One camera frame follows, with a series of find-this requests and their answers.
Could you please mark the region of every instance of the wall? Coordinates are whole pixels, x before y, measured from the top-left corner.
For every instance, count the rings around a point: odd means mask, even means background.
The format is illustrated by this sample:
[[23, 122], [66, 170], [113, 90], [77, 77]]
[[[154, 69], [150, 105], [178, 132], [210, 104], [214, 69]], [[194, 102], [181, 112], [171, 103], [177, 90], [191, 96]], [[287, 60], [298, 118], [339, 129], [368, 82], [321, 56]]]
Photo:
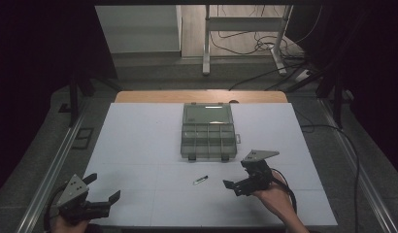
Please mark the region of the wall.
[[111, 53], [180, 51], [180, 6], [97, 6]]

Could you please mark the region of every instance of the metal rail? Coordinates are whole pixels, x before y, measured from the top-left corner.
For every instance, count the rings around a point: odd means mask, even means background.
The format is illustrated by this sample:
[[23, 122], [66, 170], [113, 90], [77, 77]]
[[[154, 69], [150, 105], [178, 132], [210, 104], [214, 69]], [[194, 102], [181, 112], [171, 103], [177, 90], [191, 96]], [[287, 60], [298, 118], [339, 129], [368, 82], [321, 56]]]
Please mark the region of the metal rail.
[[26, 212], [24, 213], [23, 218], [20, 221], [20, 224], [17, 228], [16, 232], [32, 232], [39, 215], [41, 214], [42, 209], [44, 208], [46, 201], [50, 195], [51, 188], [56, 181], [57, 176], [59, 175], [60, 169], [62, 168], [63, 162], [69, 152], [70, 147], [72, 146], [75, 137], [81, 127], [83, 122], [84, 114], [90, 104], [90, 99], [84, 98], [80, 114], [76, 123], [69, 128], [66, 133], [65, 138], [63, 139], [62, 144], [60, 145], [59, 150], [56, 153], [56, 156], [51, 163], [44, 179], [40, 183], [38, 189], [36, 190], [35, 195], [32, 198], [29, 206], [27, 207]]
[[[332, 117], [332, 110], [331, 107], [327, 102], [324, 100], [319, 99], [319, 104], [322, 107], [324, 114], [326, 116], [327, 121], [330, 125], [338, 127], [337, 123], [334, 121]], [[335, 131], [335, 136], [342, 146], [344, 150], [344, 155], [348, 160], [348, 164], [353, 171], [356, 171], [357, 164], [356, 164], [356, 154], [352, 148], [352, 145], [349, 143], [348, 139], [345, 138], [343, 135]], [[381, 228], [384, 232], [398, 232], [396, 224], [392, 218], [392, 215], [389, 209], [384, 204], [381, 195], [375, 189], [375, 186], [371, 182], [368, 174], [366, 173], [365, 169], [359, 164], [360, 167], [360, 176], [359, 176], [359, 184], [362, 187], [362, 191], [364, 192], [366, 198], [373, 209], [375, 216], [377, 217]]]

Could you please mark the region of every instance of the gray floor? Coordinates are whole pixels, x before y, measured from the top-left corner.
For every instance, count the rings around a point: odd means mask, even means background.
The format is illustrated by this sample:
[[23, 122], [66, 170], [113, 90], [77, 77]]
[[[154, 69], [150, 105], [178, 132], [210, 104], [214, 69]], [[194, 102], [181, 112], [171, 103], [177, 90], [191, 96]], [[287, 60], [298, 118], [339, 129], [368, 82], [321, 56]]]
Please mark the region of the gray floor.
[[[211, 74], [203, 77], [200, 59], [116, 58], [119, 80], [114, 81], [125, 89], [227, 89], [234, 83], [254, 77], [274, 69], [272, 58], [247, 59], [221, 58], [213, 61]], [[238, 85], [236, 89], [264, 89], [282, 77], [276, 73], [261, 77], [249, 83]], [[82, 176], [97, 136], [103, 125], [110, 103], [116, 92], [93, 81], [96, 93], [90, 98], [81, 128], [93, 128], [92, 140], [87, 149], [70, 150], [64, 166], [56, 179], [55, 186], [69, 180], [73, 174]], [[294, 83], [290, 80], [283, 86]], [[297, 110], [301, 125], [327, 123], [325, 112], [315, 98], [317, 83], [287, 94], [287, 98]], [[69, 101], [68, 89], [56, 91], [51, 100], [48, 116], [37, 137], [22, 158], [21, 162], [0, 190], [0, 232], [15, 232], [20, 224], [40, 181], [48, 170], [60, 144], [68, 131], [69, 114], [59, 113], [62, 103]], [[350, 112], [348, 104], [343, 107], [343, 125], [353, 140], [361, 159], [361, 164], [371, 178], [383, 202], [392, 213], [398, 227], [398, 174], [384, 157], [371, 138]], [[338, 221], [337, 227], [311, 227], [320, 232], [353, 232], [353, 182], [354, 175], [344, 156], [344, 150], [337, 142], [335, 133], [329, 128], [317, 127], [313, 133], [305, 133], [305, 139], [313, 157], [315, 167], [328, 196], [331, 208]], [[77, 140], [74, 146], [80, 146]], [[361, 189], [358, 198], [360, 232], [383, 232], [372, 206]], [[42, 232], [42, 217], [39, 216], [33, 232]], [[105, 229], [105, 232], [117, 232]]]

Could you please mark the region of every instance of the dark background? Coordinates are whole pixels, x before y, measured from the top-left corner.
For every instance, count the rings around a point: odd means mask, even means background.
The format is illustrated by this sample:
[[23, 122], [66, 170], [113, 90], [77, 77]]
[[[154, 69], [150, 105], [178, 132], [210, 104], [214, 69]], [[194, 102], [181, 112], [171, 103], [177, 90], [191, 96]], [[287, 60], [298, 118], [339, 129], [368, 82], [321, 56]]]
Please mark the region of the dark background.
[[41, 127], [51, 95], [74, 74], [92, 78], [88, 70], [116, 78], [92, 5], [0, 2], [0, 186]]
[[[315, 25], [319, 10], [319, 6], [295, 7], [285, 35], [293, 41], [303, 38]], [[398, 2], [324, 6], [315, 30], [298, 45], [316, 68], [324, 68], [342, 48], [360, 11], [367, 12], [366, 19], [337, 72], [344, 89], [353, 95], [350, 109], [398, 171]]]

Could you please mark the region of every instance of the black curtain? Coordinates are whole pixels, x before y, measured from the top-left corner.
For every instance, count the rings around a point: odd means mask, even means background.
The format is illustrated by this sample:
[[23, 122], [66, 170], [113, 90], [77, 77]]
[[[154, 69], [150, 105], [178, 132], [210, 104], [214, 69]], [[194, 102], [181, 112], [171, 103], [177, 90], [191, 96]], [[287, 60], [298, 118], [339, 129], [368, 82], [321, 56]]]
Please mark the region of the black curtain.
[[116, 70], [92, 5], [0, 2], [0, 187], [41, 127], [50, 97], [90, 70]]
[[398, 171], [398, 5], [379, 4], [344, 62], [351, 109]]

